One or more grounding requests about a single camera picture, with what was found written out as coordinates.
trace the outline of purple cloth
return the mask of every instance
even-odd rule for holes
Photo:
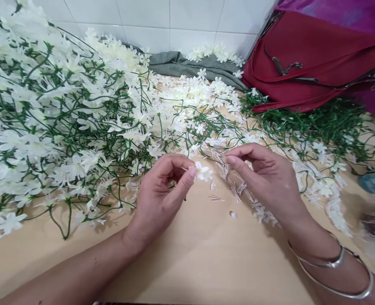
[[[375,0],[283,0],[275,8],[375,35]]]
[[[275,9],[295,11],[375,35],[375,0],[282,0]],[[361,103],[375,114],[375,90],[358,94]]]

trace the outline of tile wall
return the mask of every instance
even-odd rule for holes
[[[246,58],[277,0],[33,0],[77,36],[89,27],[152,53],[223,43]]]

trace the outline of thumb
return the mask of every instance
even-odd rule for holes
[[[190,188],[192,187],[195,177],[197,174],[197,168],[191,167],[183,176],[179,179],[178,184],[176,185],[175,189],[169,193],[170,202],[173,204],[175,201],[180,202],[182,204],[183,200],[185,199],[186,195],[188,194]]]
[[[228,156],[226,161],[232,169],[240,174],[241,178],[250,188],[257,189],[259,187],[262,182],[261,176],[250,169],[243,160],[238,157]]]

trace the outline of left hand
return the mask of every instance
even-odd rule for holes
[[[143,250],[169,227],[193,185],[197,169],[188,169],[190,166],[195,166],[195,163],[185,155],[167,154],[145,174],[137,198],[137,210],[125,229],[123,242]],[[177,185],[169,189],[172,180]]]

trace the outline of bracelet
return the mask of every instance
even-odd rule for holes
[[[311,263],[311,262],[305,260],[304,258],[301,258],[300,256],[298,256],[296,254],[296,252],[294,251],[294,249],[292,248],[292,245],[290,244],[290,241],[288,240],[289,248],[292,250],[293,254],[298,258],[298,260],[300,260],[300,261],[302,261],[302,262],[304,262],[304,263],[306,263],[306,264],[308,264],[310,266],[317,267],[317,268],[336,268],[343,261],[345,249],[344,249],[343,245],[339,242],[339,240],[337,239],[337,237],[332,232],[330,232],[330,231],[327,231],[327,232],[330,233],[330,235],[337,241],[337,243],[341,247],[340,254],[336,258],[335,261],[328,261],[328,262],[323,263],[323,264]]]
[[[348,249],[347,247],[344,247],[340,242],[339,240],[334,236],[334,234],[332,234],[331,232],[329,232],[336,240],[337,242],[339,243],[339,246],[341,247],[341,252],[340,252],[340,255],[339,257],[336,259],[335,262],[328,262],[327,264],[313,264],[313,263],[310,263],[308,261],[306,261],[305,259],[303,258],[300,258],[294,251],[293,251],[293,248],[291,246],[291,244],[289,243],[289,247],[290,249],[293,251],[293,253],[296,255],[296,257],[298,258],[298,261],[299,261],[299,264],[300,266],[302,267],[303,271],[306,273],[306,275],[312,279],[313,282],[315,282],[316,284],[319,284],[321,287],[333,292],[334,294],[337,294],[337,295],[340,295],[342,297],[346,297],[346,298],[349,298],[349,299],[364,299],[366,298],[367,296],[369,296],[369,294],[371,293],[372,289],[374,288],[374,274],[372,273],[372,271],[368,268],[368,266],[362,261],[362,259],[360,258],[360,256],[351,251],[350,249]],[[369,275],[369,284],[368,284],[368,287],[362,291],[361,293],[359,294],[350,294],[350,293],[345,293],[345,292],[342,292],[342,291],[338,291],[336,289],[333,289],[333,288],[330,288],[328,287],[327,285],[323,284],[322,282],[320,282],[317,278],[315,278],[313,275],[310,274],[309,271],[306,270],[305,266],[302,264],[302,262],[305,262],[307,264],[309,264],[310,266],[315,266],[315,267],[320,267],[320,268],[336,268],[343,260],[343,257],[344,257],[344,250],[347,250],[359,263],[361,263],[364,268],[366,269],[368,275]]]

